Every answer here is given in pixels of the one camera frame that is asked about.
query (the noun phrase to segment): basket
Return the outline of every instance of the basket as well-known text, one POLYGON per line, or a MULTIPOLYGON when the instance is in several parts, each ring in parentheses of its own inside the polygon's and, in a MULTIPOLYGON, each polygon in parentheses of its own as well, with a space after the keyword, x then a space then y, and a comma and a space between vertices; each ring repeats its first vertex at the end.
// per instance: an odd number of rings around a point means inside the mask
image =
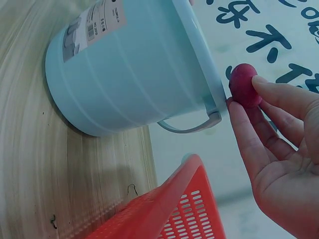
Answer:
POLYGON ((203 163, 192 155, 86 239, 225 239, 203 163))

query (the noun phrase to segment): red clay ball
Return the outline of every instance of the red clay ball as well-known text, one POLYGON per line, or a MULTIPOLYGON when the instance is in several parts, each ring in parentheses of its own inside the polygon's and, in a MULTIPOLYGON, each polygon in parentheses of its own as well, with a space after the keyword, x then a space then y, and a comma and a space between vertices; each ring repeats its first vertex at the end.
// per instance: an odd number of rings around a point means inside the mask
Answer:
POLYGON ((256 75, 255 68, 246 63, 236 66, 231 73, 229 81, 230 92, 233 100, 240 103, 244 108, 254 108, 262 100, 252 84, 252 78, 256 75))

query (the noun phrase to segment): wood grain surface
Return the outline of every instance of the wood grain surface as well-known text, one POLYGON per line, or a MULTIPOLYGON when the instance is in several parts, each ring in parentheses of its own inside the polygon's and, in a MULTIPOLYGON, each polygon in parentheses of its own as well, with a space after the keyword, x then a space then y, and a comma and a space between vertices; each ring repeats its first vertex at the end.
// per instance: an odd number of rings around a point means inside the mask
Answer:
POLYGON ((84 135, 48 92, 50 40, 94 2, 0 0, 0 238, 82 239, 157 185, 147 127, 84 135))

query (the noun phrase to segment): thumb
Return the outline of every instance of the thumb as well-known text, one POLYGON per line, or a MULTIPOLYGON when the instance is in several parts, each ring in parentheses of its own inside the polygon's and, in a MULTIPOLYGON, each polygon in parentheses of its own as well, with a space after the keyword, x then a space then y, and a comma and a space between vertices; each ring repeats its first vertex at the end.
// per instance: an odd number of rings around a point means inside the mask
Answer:
POLYGON ((261 76, 254 76, 252 84, 264 101, 300 120, 304 120, 310 110, 319 104, 319 94, 299 87, 269 83, 261 76))

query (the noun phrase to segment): light blue bucket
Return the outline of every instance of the light blue bucket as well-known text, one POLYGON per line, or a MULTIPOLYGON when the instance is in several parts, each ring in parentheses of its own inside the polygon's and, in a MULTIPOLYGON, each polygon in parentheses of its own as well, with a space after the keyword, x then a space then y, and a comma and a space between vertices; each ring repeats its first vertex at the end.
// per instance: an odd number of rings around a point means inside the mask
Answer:
POLYGON ((55 36, 45 69, 58 108, 89 135, 153 122, 196 132, 219 123, 226 109, 189 0, 98 2, 55 36), (164 122, 204 108, 208 120, 197 127, 164 122))

